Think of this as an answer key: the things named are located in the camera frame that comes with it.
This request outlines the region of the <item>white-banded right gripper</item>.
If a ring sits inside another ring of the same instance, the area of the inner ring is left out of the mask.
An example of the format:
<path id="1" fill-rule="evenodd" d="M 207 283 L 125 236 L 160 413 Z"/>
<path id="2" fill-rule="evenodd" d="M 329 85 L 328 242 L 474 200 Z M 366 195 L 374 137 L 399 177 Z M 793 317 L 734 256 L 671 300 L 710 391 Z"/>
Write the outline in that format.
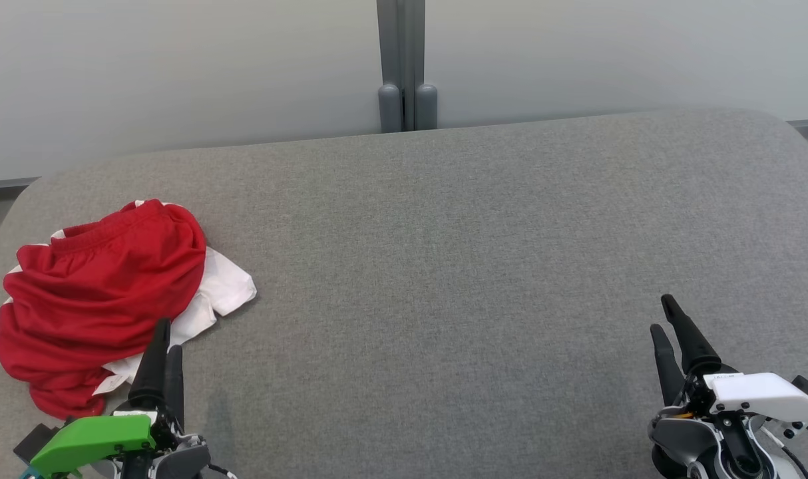
<path id="1" fill-rule="evenodd" d="M 681 401 L 685 379 L 671 341 L 661 325 L 650 325 L 665 406 L 677 404 L 693 416 L 736 412 L 769 416 L 779 422 L 808 422 L 807 392 L 775 373 L 719 372 L 719 355 L 678 301 L 663 295 L 662 307 L 678 340 L 684 374 L 702 374 L 689 382 Z"/>

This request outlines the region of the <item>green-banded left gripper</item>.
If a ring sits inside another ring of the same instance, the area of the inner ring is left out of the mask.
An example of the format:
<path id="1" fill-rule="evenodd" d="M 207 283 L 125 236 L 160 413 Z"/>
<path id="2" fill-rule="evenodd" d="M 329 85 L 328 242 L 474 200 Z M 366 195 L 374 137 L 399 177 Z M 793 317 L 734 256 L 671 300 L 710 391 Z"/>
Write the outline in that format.
<path id="1" fill-rule="evenodd" d="M 154 476 L 157 458 L 176 448 L 184 430 L 183 351 L 170 344 L 170 320 L 157 321 L 129 390 L 133 408 L 73 419 L 46 439 L 29 459 L 39 476 L 77 475 L 84 466 L 109 461 L 113 476 Z"/>

